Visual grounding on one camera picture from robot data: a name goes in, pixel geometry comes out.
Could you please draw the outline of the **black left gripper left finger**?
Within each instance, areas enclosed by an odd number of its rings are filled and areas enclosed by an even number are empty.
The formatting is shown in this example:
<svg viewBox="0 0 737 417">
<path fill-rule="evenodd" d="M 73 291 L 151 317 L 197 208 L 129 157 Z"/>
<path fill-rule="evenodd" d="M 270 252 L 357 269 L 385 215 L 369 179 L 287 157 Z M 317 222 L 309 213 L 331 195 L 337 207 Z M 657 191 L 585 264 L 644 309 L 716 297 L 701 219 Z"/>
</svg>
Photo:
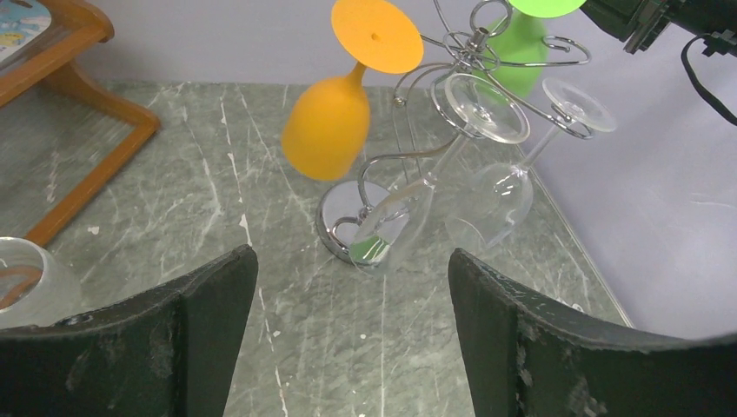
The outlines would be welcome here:
<svg viewBox="0 0 737 417">
<path fill-rule="evenodd" d="M 222 415 L 258 269 L 244 244 L 107 307 L 3 330 L 2 415 Z"/>
</svg>

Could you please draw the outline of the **orange plastic wine glass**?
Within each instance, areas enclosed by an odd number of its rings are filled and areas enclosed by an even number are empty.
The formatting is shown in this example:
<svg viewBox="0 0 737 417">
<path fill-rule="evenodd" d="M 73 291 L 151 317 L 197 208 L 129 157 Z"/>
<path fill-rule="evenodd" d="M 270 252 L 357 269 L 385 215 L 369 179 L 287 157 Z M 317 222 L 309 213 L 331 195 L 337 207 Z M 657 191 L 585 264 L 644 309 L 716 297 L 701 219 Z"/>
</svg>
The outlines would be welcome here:
<svg viewBox="0 0 737 417">
<path fill-rule="evenodd" d="M 422 61 L 423 42 L 411 19 L 389 1 L 337 1 L 330 22 L 355 59 L 344 76 L 325 78 L 295 102 L 282 130 L 282 152 L 300 174 L 317 181 L 344 177 L 367 140 L 371 110 L 366 70 L 404 74 Z"/>
</svg>

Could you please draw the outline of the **green plastic wine glass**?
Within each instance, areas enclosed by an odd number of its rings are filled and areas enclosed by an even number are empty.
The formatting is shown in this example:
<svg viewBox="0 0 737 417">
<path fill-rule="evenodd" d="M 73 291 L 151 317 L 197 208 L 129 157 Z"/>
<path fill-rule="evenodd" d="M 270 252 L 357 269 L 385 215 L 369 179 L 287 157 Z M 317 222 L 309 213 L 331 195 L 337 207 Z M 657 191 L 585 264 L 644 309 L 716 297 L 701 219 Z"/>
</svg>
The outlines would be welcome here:
<svg viewBox="0 0 737 417">
<path fill-rule="evenodd" d="M 576 41 L 548 34 L 545 19 L 578 10 L 579 1 L 502 1 L 502 17 L 484 27 L 490 34 L 472 74 L 491 75 L 519 97 L 530 94 L 544 68 L 583 65 L 591 54 Z"/>
</svg>

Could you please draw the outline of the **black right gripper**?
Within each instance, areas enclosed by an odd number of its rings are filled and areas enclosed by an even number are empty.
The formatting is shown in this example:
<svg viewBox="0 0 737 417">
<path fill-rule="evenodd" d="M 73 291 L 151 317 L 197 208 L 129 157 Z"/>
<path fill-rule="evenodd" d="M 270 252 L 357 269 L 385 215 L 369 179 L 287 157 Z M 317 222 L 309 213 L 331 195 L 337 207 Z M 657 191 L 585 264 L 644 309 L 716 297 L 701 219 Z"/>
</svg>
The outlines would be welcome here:
<svg viewBox="0 0 737 417">
<path fill-rule="evenodd" d="M 590 0 L 581 11 L 633 54 L 647 50 L 670 24 L 704 35 L 704 54 L 736 55 L 736 2 L 721 0 Z"/>
</svg>

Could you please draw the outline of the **clear wine glass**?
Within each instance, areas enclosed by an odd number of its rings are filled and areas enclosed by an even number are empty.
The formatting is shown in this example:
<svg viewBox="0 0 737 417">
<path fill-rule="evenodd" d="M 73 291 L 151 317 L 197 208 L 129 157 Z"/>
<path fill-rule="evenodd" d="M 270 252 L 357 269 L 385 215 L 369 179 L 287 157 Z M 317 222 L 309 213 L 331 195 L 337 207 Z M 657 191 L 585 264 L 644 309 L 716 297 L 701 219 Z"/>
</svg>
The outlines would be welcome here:
<svg viewBox="0 0 737 417">
<path fill-rule="evenodd" d="M 469 202 L 450 210 L 445 219 L 445 228 L 457 248 L 482 252 L 523 222 L 534 200 L 532 165 L 565 128 L 580 126 L 588 135 L 616 129 L 613 114 L 573 84 L 548 77 L 542 81 L 542 88 L 556 113 L 555 122 L 523 160 L 490 164 L 470 177 L 461 191 Z"/>
<path fill-rule="evenodd" d="M 432 169 L 403 189 L 387 196 L 362 221 L 349 259 L 371 275 L 398 269 L 421 235 L 448 163 L 473 139 L 517 144 L 529 137 L 530 127 L 520 105 L 490 81 L 467 73 L 442 79 L 449 108 L 464 122 Z"/>
</svg>

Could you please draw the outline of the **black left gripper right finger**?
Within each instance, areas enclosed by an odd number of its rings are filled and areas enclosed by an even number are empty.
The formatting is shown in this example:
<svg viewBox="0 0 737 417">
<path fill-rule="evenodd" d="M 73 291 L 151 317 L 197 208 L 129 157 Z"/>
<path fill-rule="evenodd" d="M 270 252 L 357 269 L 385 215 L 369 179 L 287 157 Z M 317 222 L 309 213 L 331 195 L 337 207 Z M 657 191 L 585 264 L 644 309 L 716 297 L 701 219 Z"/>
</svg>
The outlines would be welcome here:
<svg viewBox="0 0 737 417">
<path fill-rule="evenodd" d="M 463 249 L 448 263 L 478 416 L 733 416 L 736 337 L 685 340 L 583 314 Z"/>
</svg>

